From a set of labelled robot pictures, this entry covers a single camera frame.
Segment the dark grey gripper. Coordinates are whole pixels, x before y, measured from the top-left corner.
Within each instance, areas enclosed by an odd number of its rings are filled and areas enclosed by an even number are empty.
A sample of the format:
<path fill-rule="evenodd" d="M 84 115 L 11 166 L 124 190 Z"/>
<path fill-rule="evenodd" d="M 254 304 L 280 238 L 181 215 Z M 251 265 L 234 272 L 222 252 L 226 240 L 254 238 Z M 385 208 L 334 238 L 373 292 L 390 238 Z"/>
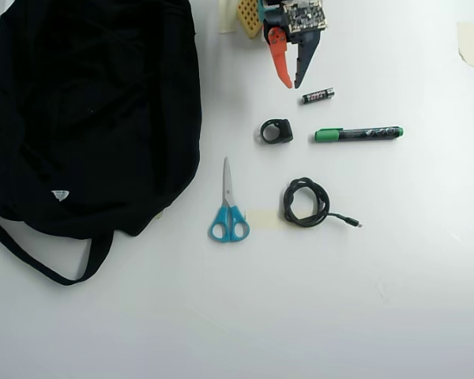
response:
<path fill-rule="evenodd" d="M 321 34 L 320 11 L 314 7 L 283 7 L 265 12 L 265 41 L 269 44 L 277 76 L 287 88 L 292 88 L 285 56 L 288 42 L 298 45 L 295 88 L 299 88 Z"/>

